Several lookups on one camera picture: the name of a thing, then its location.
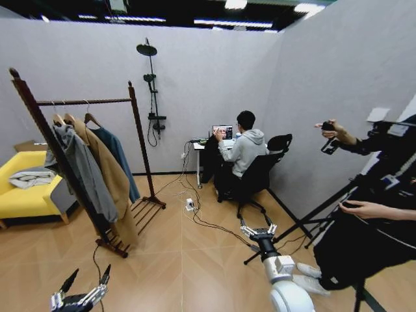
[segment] power strip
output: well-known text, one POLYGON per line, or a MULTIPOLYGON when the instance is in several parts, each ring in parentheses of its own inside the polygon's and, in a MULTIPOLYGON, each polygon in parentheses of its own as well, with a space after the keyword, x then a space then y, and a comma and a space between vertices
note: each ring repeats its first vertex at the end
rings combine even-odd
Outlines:
POLYGON ((185 204, 185 209, 187 211, 193 211, 195 209, 194 201, 192 200, 192 198, 187 199, 187 202, 185 204))

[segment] black hair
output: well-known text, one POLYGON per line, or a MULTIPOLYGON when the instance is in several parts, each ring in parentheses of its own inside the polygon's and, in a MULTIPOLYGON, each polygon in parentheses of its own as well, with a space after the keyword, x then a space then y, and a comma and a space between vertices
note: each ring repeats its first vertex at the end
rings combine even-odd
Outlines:
POLYGON ((253 129, 255 116, 249 110, 244 110, 237 116, 237 122, 244 130, 251 130, 253 129))

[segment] white sneaker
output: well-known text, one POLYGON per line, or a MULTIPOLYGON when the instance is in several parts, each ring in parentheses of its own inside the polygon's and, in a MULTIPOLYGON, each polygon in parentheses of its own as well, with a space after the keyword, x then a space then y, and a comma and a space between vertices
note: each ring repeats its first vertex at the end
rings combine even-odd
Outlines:
POLYGON ((322 272, 319 269, 306 265, 305 263, 298 263, 296 267, 300 272, 311 278, 320 278, 322 276, 322 272))
POLYGON ((297 284, 297 286, 305 289, 309 293, 321 294, 323 296, 329 296, 331 294, 331 292, 327 291, 324 287, 322 287, 319 281, 315 278, 294 274, 293 282, 297 284))

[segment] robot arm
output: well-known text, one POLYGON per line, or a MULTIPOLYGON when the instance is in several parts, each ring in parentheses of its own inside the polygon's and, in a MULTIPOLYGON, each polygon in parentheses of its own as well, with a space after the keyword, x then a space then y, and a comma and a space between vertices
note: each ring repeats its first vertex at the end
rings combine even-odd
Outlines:
POLYGON ((51 296, 51 312, 87 312, 90 311, 107 293, 107 283, 110 279, 111 265, 108 265, 99 285, 88 294, 66 296, 77 277, 79 269, 64 282, 60 290, 51 296))
POLYGON ((281 255, 275 249, 272 239, 277 225, 265 215, 269 228, 252 229, 241 218, 241 230, 252 241, 259 245, 261 261, 266 275, 272 284, 270 299, 277 312, 315 312, 308 293, 292 282, 292 271, 295 266, 292 257, 281 255))

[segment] human hand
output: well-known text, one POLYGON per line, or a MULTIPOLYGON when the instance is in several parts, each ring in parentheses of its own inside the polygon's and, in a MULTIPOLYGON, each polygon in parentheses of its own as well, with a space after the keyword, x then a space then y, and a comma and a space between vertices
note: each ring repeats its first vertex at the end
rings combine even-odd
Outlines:
MULTIPOLYGON (((322 130, 322 136, 324 136, 325 138, 334 138, 346 133, 345 128, 341 126, 336 119, 329 119, 328 122, 333 125, 334 130, 322 130)), ((317 123, 315 125, 315 128, 322 128, 322 123, 317 123)))
POLYGON ((215 130, 214 136, 215 136, 215 138, 216 138, 217 141, 219 141, 219 142, 222 141, 222 135, 223 134, 221 133, 221 130, 219 130, 219 129, 215 130))
POLYGON ((343 203, 339 207, 345 213, 359 216, 362 219, 384 218, 390 220, 400 219, 400 209, 380 205, 379 203, 370 203, 368 201, 347 200, 347 203, 358 205, 358 208, 347 208, 343 203))

